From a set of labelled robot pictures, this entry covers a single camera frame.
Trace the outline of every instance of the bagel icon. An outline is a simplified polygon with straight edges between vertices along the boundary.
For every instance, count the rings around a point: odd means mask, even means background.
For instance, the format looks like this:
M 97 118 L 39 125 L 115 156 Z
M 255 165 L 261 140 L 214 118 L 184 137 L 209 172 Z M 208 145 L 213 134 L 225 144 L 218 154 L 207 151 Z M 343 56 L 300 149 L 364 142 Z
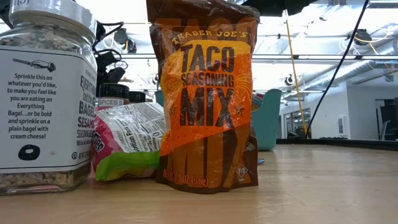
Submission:
M 18 158 L 23 161 L 33 161 L 39 158 L 40 148 L 35 145 L 25 145 L 22 147 L 18 153 Z

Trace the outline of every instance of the pipe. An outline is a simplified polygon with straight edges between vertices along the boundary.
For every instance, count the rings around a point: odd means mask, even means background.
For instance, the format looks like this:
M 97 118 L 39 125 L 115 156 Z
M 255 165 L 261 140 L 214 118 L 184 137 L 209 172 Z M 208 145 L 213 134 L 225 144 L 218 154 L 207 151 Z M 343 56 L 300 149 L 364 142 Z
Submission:
M 397 44 L 396 39 L 393 41 L 390 41 L 380 47 L 377 48 L 377 51 L 379 52 L 380 55 L 394 55 L 398 54 L 398 51 L 395 49 L 397 46 L 394 46 Z M 345 81 L 349 78 L 355 77 L 356 75 L 368 72 L 372 70 L 377 64 L 373 60 L 363 60 L 360 62 L 352 63 L 351 65 L 343 65 L 340 68 L 340 71 L 338 72 L 336 78 L 335 78 L 335 83 L 339 83 L 342 81 Z M 319 76 L 318 78 L 313 79 L 312 81 L 308 82 L 303 86 L 302 90 L 306 90 L 308 88 L 318 86 L 318 85 L 324 85 L 324 84 L 329 84 L 331 77 L 333 76 L 335 72 L 335 69 L 330 70 L 329 72 L 324 73 L 323 75 Z M 289 93 L 283 96 L 283 98 L 289 97 L 295 95 L 295 93 Z

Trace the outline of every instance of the spice jar lid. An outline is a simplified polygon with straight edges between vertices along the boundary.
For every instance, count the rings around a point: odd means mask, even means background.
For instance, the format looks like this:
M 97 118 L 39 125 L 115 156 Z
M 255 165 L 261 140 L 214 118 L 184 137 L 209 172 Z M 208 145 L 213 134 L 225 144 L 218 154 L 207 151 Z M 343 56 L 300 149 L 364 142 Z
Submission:
M 84 28 L 95 39 L 97 21 L 92 13 L 72 0 L 12 0 L 9 20 L 12 25 L 26 15 L 43 15 Z
M 99 97 L 119 97 L 129 99 L 129 87 L 116 83 L 104 83 L 99 86 Z
M 146 100 L 145 93 L 139 91 L 131 91 L 130 92 L 130 103 L 144 103 Z

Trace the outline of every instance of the white jar lid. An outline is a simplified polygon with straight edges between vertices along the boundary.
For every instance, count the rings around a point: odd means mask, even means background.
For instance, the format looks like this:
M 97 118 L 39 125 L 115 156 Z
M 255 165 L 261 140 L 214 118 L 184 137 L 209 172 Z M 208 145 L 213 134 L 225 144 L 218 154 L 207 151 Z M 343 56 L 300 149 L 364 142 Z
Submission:
M 95 39 L 97 21 L 89 10 L 72 0 L 12 0 L 9 20 L 12 25 L 24 15 L 43 15 L 70 22 L 89 32 Z

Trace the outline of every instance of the spice jar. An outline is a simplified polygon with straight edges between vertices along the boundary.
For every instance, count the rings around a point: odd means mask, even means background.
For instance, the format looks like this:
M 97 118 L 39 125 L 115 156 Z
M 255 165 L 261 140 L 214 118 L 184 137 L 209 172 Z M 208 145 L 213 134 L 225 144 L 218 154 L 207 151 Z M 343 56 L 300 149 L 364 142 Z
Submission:
M 99 86 L 98 106 L 101 109 L 129 104 L 129 87 L 116 83 Z
M 146 94 L 139 91 L 130 91 L 129 98 L 130 98 L 130 104 L 145 103 Z
M 12 0 L 0 34 L 0 194 L 60 192 L 90 172 L 96 20 L 71 0 Z

